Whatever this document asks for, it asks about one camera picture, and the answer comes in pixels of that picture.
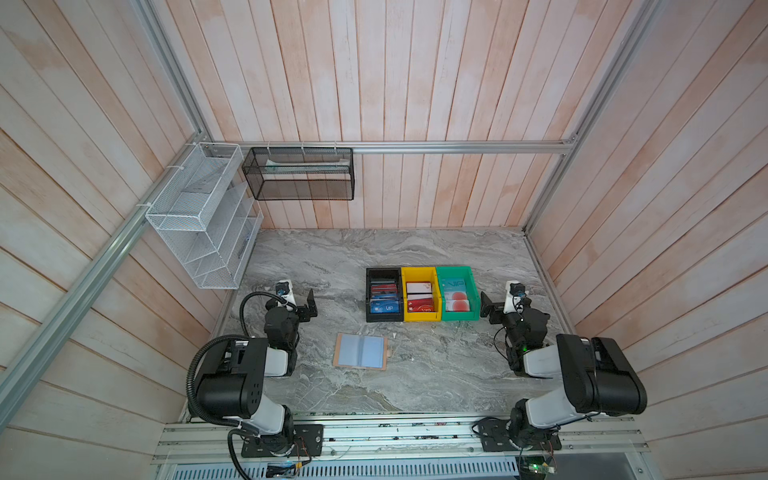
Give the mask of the tan leather card holder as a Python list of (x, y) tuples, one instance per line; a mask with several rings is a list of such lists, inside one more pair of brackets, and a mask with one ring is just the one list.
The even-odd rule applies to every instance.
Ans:
[(388, 354), (385, 337), (341, 333), (337, 336), (333, 366), (384, 371)]

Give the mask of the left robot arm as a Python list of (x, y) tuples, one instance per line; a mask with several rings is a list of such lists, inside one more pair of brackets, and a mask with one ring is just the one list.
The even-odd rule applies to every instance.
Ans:
[[(318, 316), (314, 291), (306, 303), (291, 300), (286, 282), (276, 292), (254, 291), (238, 309), (242, 334), (227, 334), (207, 342), (195, 354), (186, 376), (188, 409), (192, 416), (232, 427), (242, 437), (256, 438), (273, 451), (294, 442), (290, 409), (270, 400), (264, 392), (266, 378), (294, 372), (300, 341), (299, 326)], [(255, 297), (267, 299), (264, 335), (250, 334), (246, 305)]]

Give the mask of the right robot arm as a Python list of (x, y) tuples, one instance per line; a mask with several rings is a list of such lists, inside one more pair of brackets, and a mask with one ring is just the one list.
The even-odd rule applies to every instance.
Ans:
[(610, 338), (558, 334), (545, 343), (550, 315), (532, 306), (525, 287), (512, 282), (503, 302), (480, 294), (480, 316), (505, 334), (510, 369), (518, 376), (562, 381), (536, 398), (517, 401), (507, 420), (484, 417), (472, 426), (485, 452), (554, 451), (562, 427), (605, 414), (638, 415), (648, 395), (618, 343)]

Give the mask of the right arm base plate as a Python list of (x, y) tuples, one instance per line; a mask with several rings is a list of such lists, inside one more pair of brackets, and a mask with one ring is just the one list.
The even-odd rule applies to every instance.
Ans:
[(484, 417), (476, 421), (471, 430), (479, 437), (484, 452), (562, 449), (557, 430), (537, 429), (524, 420)]

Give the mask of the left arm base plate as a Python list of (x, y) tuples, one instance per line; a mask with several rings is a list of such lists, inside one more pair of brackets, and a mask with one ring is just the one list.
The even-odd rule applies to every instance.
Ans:
[(244, 442), (241, 456), (245, 459), (276, 460), (310, 459), (322, 452), (324, 426), (320, 424), (289, 425), (281, 433), (260, 436)]

